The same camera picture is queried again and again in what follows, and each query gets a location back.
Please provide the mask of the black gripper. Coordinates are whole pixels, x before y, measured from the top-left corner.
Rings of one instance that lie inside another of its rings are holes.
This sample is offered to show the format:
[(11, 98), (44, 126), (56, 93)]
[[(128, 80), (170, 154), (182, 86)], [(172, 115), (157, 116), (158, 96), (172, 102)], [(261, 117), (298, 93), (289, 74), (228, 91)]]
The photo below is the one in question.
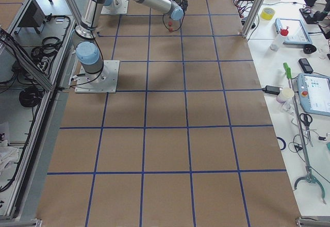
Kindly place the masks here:
[(188, 1), (187, 0), (181, 0), (181, 8), (182, 8), (183, 12), (187, 11), (187, 8), (188, 8)]

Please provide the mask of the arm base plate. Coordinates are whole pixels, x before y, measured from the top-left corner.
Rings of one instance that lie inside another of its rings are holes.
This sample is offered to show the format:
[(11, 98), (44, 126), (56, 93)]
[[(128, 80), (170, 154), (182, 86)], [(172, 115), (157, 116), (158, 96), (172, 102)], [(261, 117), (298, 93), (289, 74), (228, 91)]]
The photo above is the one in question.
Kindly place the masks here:
[(127, 14), (127, 0), (106, 0), (101, 10), (101, 15), (121, 15)]
[(88, 74), (83, 66), (80, 67), (80, 73), (83, 76), (77, 79), (75, 86), (76, 93), (116, 93), (118, 84), (118, 74), (120, 68), (119, 60), (105, 60), (103, 71), (98, 74)]

